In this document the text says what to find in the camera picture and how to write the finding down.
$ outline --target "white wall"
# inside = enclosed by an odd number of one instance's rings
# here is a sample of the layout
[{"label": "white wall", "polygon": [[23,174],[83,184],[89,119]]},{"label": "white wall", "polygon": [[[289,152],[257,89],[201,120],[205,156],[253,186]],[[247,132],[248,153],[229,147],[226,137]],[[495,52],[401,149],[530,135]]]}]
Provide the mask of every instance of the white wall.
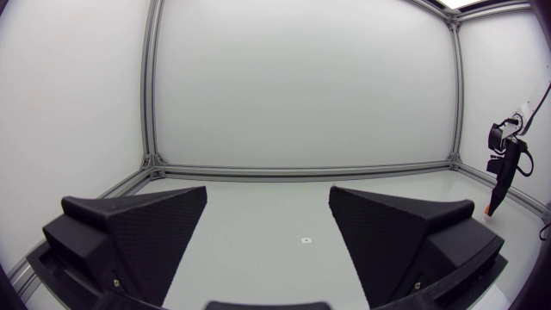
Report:
[{"label": "white wall", "polygon": [[0,16],[0,264],[139,167],[147,0],[9,1]]},{"label": "white wall", "polygon": [[[465,71],[465,119],[461,158],[486,171],[492,153],[487,137],[492,124],[511,116],[528,100],[540,81],[545,65],[551,64],[547,42],[531,12],[496,15],[466,22],[460,30]],[[532,177],[515,175],[513,186],[542,203],[551,201],[551,96],[536,115],[528,143],[536,168]],[[529,171],[523,155],[521,167]]]},{"label": "white wall", "polygon": [[172,164],[350,166],[449,154],[449,31],[407,1],[168,1],[157,65],[158,148]]}]

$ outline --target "aluminum extrusion bar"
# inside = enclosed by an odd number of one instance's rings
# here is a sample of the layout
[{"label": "aluminum extrusion bar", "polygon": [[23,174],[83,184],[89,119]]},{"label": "aluminum extrusion bar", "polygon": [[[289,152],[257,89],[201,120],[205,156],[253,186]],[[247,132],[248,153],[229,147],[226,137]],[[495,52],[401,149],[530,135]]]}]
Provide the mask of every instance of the aluminum extrusion bar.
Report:
[{"label": "aluminum extrusion bar", "polygon": [[[496,180],[492,176],[489,176],[486,173],[474,167],[471,167],[467,164],[459,164],[458,171],[468,177],[471,177],[472,179],[480,183],[485,184],[490,188],[495,186],[496,184]],[[507,197],[511,198],[513,201],[518,202],[521,206],[532,211],[534,214],[542,218],[544,221],[549,220],[548,210],[545,208],[545,205],[543,205],[541,202],[534,199],[530,195],[527,195],[526,193],[522,192],[521,190],[511,187],[507,192]]]},{"label": "aluminum extrusion bar", "polygon": [[449,155],[452,163],[451,168],[455,169],[456,164],[461,162],[459,150],[461,147],[461,133],[463,131],[463,113],[464,113],[464,76],[463,76],[463,56],[461,53],[461,43],[459,41],[459,22],[449,22],[449,32],[451,33],[452,46],[454,48],[455,61],[455,122],[454,137]]},{"label": "aluminum extrusion bar", "polygon": [[528,3],[528,1],[527,0],[512,0],[512,1],[502,2],[502,3],[495,3],[495,4],[492,4],[492,5],[486,5],[486,6],[483,6],[483,7],[479,7],[478,9],[471,9],[471,10],[466,11],[466,12],[461,12],[461,13],[457,14],[455,17],[467,16],[467,15],[471,15],[471,14],[474,14],[474,13],[479,13],[481,11],[485,11],[485,10],[488,10],[488,9],[496,9],[496,8],[500,8],[500,7],[504,7],[504,6],[513,5],[513,4],[524,4],[524,3]]},{"label": "aluminum extrusion bar", "polygon": [[225,168],[184,165],[164,167],[166,177],[202,181],[307,182],[396,177],[448,169],[448,161],[334,168]]},{"label": "aluminum extrusion bar", "polygon": [[444,19],[444,21],[449,21],[449,19],[450,19],[450,16],[446,12],[439,9],[438,7],[436,7],[432,3],[428,3],[428,2],[423,1],[423,0],[410,0],[410,2],[413,2],[413,3],[417,4],[418,6],[422,7],[423,9],[428,10],[430,13]]},{"label": "aluminum extrusion bar", "polygon": [[131,195],[131,192],[136,192],[136,188],[143,188],[150,182],[149,174],[152,168],[138,170],[134,172],[130,177],[127,177],[114,187],[101,194],[98,198],[112,198],[121,197],[124,195]]},{"label": "aluminum extrusion bar", "polygon": [[158,25],[163,0],[152,0],[145,25],[144,47],[141,64],[141,121],[144,155],[157,153],[155,133],[155,58],[157,51]]},{"label": "aluminum extrusion bar", "polygon": [[498,14],[518,12],[518,11],[525,11],[525,10],[532,10],[532,7],[529,5],[529,3],[514,3],[514,4],[498,6],[498,7],[491,8],[491,9],[477,10],[474,13],[467,13],[467,14],[464,14],[464,15],[459,15],[459,16],[457,16],[457,21],[458,22],[469,22],[469,21],[479,19],[479,18],[482,18],[482,17],[494,16],[494,15],[498,15]]}]

